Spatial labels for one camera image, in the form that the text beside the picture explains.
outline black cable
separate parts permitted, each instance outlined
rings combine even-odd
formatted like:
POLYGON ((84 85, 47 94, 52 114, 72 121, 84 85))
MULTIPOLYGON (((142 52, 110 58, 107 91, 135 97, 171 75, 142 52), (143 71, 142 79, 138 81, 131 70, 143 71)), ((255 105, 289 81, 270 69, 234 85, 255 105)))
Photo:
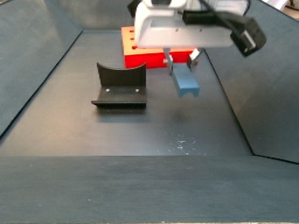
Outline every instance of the black cable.
POLYGON ((205 5, 206 9, 211 12, 213 16, 223 23, 223 25, 231 29, 233 32, 235 32, 238 35, 241 35, 239 30, 237 27, 231 24, 231 22, 222 17, 222 15, 214 10, 211 5, 206 2, 206 0, 199 0, 201 3, 205 5))
POLYGON ((136 7, 142 2, 143 2, 142 0, 134 0, 131 4, 127 6, 132 18, 136 17, 136 7))
POLYGON ((243 16, 249 13, 250 6, 251 6, 251 0, 247 0, 247 8, 246 8, 243 16))

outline black holder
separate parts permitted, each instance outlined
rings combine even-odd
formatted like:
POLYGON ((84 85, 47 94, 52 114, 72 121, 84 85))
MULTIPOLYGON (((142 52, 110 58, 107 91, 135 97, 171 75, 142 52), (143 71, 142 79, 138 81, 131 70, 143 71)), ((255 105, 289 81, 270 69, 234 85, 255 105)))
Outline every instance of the black holder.
POLYGON ((114 69, 98 63, 100 90, 91 103, 110 109, 146 108, 146 64, 130 69, 114 69))

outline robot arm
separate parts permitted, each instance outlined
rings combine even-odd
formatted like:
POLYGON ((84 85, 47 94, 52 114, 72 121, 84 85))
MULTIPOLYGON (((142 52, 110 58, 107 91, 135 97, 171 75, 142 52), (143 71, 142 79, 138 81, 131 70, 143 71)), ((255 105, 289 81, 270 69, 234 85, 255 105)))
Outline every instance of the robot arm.
POLYGON ((226 47, 245 56, 267 42, 249 0, 143 0, 135 11, 135 42, 140 47, 226 47))

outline bin floor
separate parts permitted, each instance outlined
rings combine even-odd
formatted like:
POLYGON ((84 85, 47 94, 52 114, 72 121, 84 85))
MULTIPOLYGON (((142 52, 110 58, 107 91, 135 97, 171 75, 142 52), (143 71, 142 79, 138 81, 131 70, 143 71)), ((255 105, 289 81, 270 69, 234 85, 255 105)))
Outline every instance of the bin floor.
POLYGON ((0 157, 2 223, 298 223, 299 166, 262 157, 0 157))
POLYGON ((119 31, 86 31, 0 143, 2 156, 251 155, 206 55, 201 96, 181 98, 167 68, 147 69, 147 108, 98 109, 96 63, 124 67, 119 31))

